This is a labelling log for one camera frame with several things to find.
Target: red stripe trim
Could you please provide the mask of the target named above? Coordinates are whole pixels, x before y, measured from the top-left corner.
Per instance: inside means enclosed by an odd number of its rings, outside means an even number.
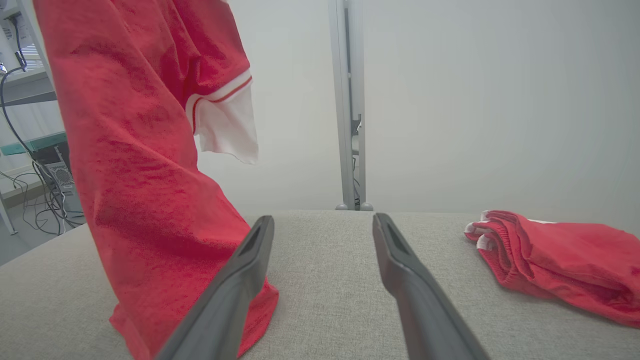
[[[227,100],[231,95],[235,94],[236,92],[240,91],[240,89],[244,88],[248,83],[251,82],[251,80],[253,79],[252,76],[250,76],[244,83],[240,84],[240,86],[238,86],[237,88],[233,89],[233,91],[231,91],[229,94],[219,98],[218,100],[213,100],[211,102],[222,102],[224,100]],[[203,97],[198,98],[198,100],[196,100],[196,102],[193,103],[193,112],[191,114],[191,118],[193,120],[193,134],[196,134],[196,105],[198,105],[198,102],[200,100],[204,99]]]
[[[212,102],[222,102],[222,101],[224,101],[224,100],[227,100],[231,95],[235,94],[236,92],[238,92],[238,90],[240,90],[240,89],[244,88],[244,87],[245,87],[249,82],[251,82],[251,79],[252,79],[252,78],[253,78],[253,77],[252,77],[252,76],[250,76],[250,77],[249,77],[249,78],[248,78],[244,83],[240,84],[240,86],[239,86],[239,87],[237,87],[237,88],[233,89],[233,91],[231,91],[229,94],[227,94],[227,95],[225,95],[225,96],[223,96],[223,97],[219,98],[218,100],[214,100],[214,101],[212,101]]]

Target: metal frame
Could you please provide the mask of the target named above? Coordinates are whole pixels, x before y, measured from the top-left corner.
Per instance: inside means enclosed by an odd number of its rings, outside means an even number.
[[[2,198],[2,195],[0,195],[0,217],[2,217],[2,220],[4,221],[4,225],[6,226],[7,230],[9,230],[9,235],[18,233],[13,227],[13,223],[11,222],[11,218],[9,217],[9,214],[7,214],[6,212],[6,207],[4,206],[4,199]]]
[[[364,31],[363,2],[365,0],[345,0],[349,10],[349,52],[351,58],[351,116],[360,119],[362,126],[358,131],[358,155],[360,157],[360,210],[373,211],[373,206],[367,202],[366,177],[366,121],[364,106]]]
[[[349,110],[349,72],[347,67],[346,25],[344,0],[328,0],[333,84],[335,86],[335,112],[338,121],[338,144],[342,172],[342,204],[337,210],[355,210],[353,190],[353,164],[351,151],[351,114]]]

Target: clothing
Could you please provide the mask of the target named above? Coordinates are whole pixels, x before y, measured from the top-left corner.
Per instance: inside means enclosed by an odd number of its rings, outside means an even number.
[[[602,224],[549,223],[508,211],[465,229],[505,288],[560,298],[640,327],[640,241]]]
[[[198,171],[193,139],[195,123],[205,149],[255,160],[248,60],[219,0],[34,6],[74,181],[119,301],[110,321],[137,360],[152,359],[249,231]],[[265,281],[240,354],[277,300]]]

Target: white trim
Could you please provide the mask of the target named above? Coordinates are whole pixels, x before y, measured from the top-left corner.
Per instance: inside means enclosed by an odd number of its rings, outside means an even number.
[[[483,234],[480,236],[480,238],[478,238],[476,248],[491,251],[493,250],[493,241],[489,237],[487,237],[487,235]]]
[[[553,222],[553,221],[542,221],[542,220],[533,220],[533,219],[527,219],[528,221],[533,221],[533,222],[539,222],[541,224],[557,224],[557,222]]]
[[[200,150],[231,154],[247,164],[258,162],[258,137],[253,119],[251,81],[234,88],[224,101],[201,97],[193,113]]]
[[[196,103],[196,101],[199,98],[203,98],[205,100],[208,101],[217,101],[219,99],[222,99],[223,97],[227,96],[230,92],[234,91],[235,89],[237,89],[239,86],[241,86],[243,83],[245,83],[247,80],[249,80],[251,78],[251,71],[250,69],[247,69],[247,71],[243,72],[242,74],[240,74],[238,77],[236,77],[235,79],[233,79],[232,81],[229,81],[225,86],[217,89],[216,91],[214,91],[213,93],[209,94],[209,95],[202,95],[202,94],[192,94],[191,96],[189,96],[189,99],[187,99],[187,103],[184,105],[184,111],[187,114],[187,119],[189,120],[189,126],[191,127],[191,131],[193,132],[193,105]],[[248,87],[253,83],[253,80],[249,81],[249,83],[247,83],[244,87]],[[235,94],[231,95],[229,98],[225,99],[223,102],[227,102],[227,101],[231,101],[233,100],[233,98],[236,97],[236,95],[239,93],[240,91],[238,90]]]
[[[465,227],[465,234],[483,234],[483,233],[488,233],[489,229],[483,229],[481,227],[476,227],[474,224],[478,224],[481,222],[489,222],[488,220],[482,220],[482,221],[477,221],[477,222],[472,222],[471,224],[467,224],[467,226]]]

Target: gray upholstered table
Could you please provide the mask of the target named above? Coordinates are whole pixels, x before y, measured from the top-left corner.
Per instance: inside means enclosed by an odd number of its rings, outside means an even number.
[[[406,358],[372,213],[273,215],[268,276],[280,302],[244,359]],[[640,330],[502,289],[462,235],[478,215],[391,216],[492,359],[640,358]],[[130,359],[108,322],[115,304],[91,234],[78,227],[0,267],[0,358]]]

